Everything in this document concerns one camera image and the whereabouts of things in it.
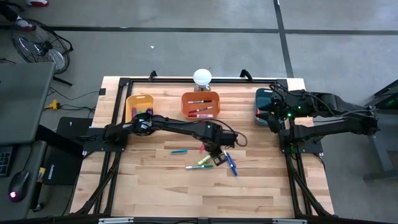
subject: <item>concrete floor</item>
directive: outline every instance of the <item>concrete floor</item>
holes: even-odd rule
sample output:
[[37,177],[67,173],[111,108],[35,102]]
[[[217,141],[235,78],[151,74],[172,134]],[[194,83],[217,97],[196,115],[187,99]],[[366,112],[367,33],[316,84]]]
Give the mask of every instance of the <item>concrete floor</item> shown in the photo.
[[[394,0],[280,0],[280,7],[286,29],[398,29]],[[50,0],[50,7],[27,8],[21,16],[57,26],[278,28],[272,0]],[[160,76],[187,76],[208,68],[214,76],[235,77],[245,68],[254,77],[287,76],[279,34],[57,33],[75,48],[70,68],[60,75],[75,85],[52,84],[69,97],[98,90],[106,75],[148,76],[151,70]],[[397,79],[396,35],[287,35],[287,44],[294,77],[304,78],[309,91],[331,92],[363,104]],[[12,49],[8,31],[0,30],[0,49],[0,58],[23,62]],[[68,101],[52,94],[47,101],[53,99],[95,106],[97,96]],[[53,129],[62,116],[87,113],[46,111],[41,122]],[[398,180],[362,180],[364,174],[379,170],[367,138],[338,134],[325,137],[322,144],[336,214],[397,222]],[[68,198],[70,192],[59,187],[44,193],[47,207],[32,216],[61,214],[67,199],[54,200],[54,195]]]

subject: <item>wooden table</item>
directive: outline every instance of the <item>wooden table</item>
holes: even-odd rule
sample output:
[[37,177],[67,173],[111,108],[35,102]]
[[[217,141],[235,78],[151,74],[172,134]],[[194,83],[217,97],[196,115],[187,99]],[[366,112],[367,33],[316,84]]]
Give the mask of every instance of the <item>wooden table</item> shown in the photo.
[[[111,123],[119,78],[104,77],[102,88],[106,88],[106,94],[98,98],[94,127]],[[305,88],[301,78],[287,81],[289,90]],[[135,83],[132,95],[151,94],[156,114],[184,120],[180,98],[183,93],[193,91],[193,86],[190,83]],[[191,136],[166,131],[147,137],[131,135],[119,166],[112,216],[293,217],[286,162],[277,135],[254,124],[254,93],[264,87],[267,85],[211,85],[211,89],[220,94],[218,118],[244,133],[249,140],[246,147],[229,149],[236,160],[237,177],[227,164],[212,169],[185,170],[185,166],[195,165],[205,156],[199,153],[201,142]],[[118,122],[124,101],[121,101]],[[313,125],[312,118],[300,118],[295,122]],[[185,155],[170,155],[173,149],[189,151]],[[103,157],[103,152],[95,152],[83,161],[71,212],[81,208],[97,187]],[[303,164],[309,189],[326,210],[333,213],[321,162],[314,155],[303,154]],[[102,209],[108,189],[105,192]],[[300,208],[304,211],[300,190],[298,194]]]

